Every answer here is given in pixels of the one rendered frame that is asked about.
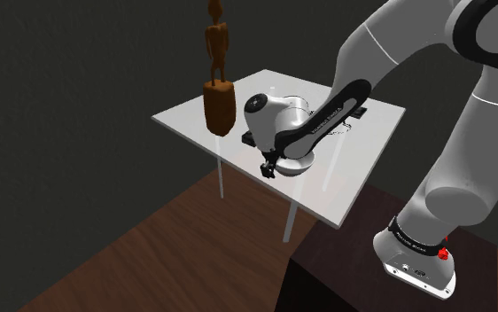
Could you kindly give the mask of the brown wooden figure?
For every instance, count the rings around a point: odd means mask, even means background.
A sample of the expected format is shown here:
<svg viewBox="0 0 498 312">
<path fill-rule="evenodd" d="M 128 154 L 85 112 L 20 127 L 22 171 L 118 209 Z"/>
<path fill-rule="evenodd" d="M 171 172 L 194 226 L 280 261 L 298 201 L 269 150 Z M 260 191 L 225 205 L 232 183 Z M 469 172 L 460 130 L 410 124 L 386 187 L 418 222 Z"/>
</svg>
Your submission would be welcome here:
<svg viewBox="0 0 498 312">
<path fill-rule="evenodd" d="M 206 127 L 212 134 L 225 137 L 237 116 L 235 87 L 225 78 L 229 30 L 226 22 L 220 22 L 223 13 L 221 0 L 208 0 L 207 12 L 213 24 L 205 30 L 206 52 L 211 60 L 210 80 L 203 85 Z"/>
</svg>

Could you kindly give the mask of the white table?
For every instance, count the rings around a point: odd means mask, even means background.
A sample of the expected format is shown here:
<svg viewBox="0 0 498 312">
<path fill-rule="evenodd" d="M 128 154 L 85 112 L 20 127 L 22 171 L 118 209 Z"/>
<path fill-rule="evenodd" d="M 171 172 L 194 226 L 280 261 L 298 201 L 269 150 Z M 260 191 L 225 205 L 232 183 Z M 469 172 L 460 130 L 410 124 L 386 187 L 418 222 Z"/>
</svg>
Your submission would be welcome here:
<svg viewBox="0 0 498 312">
<path fill-rule="evenodd" d="M 267 179 L 261 175 L 261 152 L 243 144 L 246 132 L 245 101 L 252 95 L 270 92 L 273 95 L 298 95 L 315 109 L 325 100 L 329 88 L 286 74 L 263 69 L 234 83 L 237 119 L 225 137 L 215 136 L 206 127 L 202 97 L 174 106 L 153 115 L 153 119 L 212 154 L 218 163 L 227 163 L 254 181 L 290 200 L 290 212 L 284 230 L 284 240 L 291 236 L 298 209 L 337 229 L 367 182 L 383 150 L 398 126 L 405 110 L 375 99 L 364 103 L 365 113 L 348 118 L 334 133 L 326 136 L 314 149 L 311 168 L 295 177 L 278 175 Z"/>
</svg>

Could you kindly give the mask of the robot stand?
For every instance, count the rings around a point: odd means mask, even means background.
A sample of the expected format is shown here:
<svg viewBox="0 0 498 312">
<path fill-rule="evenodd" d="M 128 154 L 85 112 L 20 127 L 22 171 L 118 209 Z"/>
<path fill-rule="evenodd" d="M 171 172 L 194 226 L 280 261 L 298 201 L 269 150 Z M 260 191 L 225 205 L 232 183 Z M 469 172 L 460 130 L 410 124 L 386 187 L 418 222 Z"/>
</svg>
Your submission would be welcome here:
<svg viewBox="0 0 498 312">
<path fill-rule="evenodd" d="M 365 186 L 340 229 L 317 222 L 289 260 L 274 312 L 497 312 L 497 248 L 461 228 L 447 242 L 456 273 L 447 300 L 385 272 L 372 240 L 404 204 Z"/>
</svg>

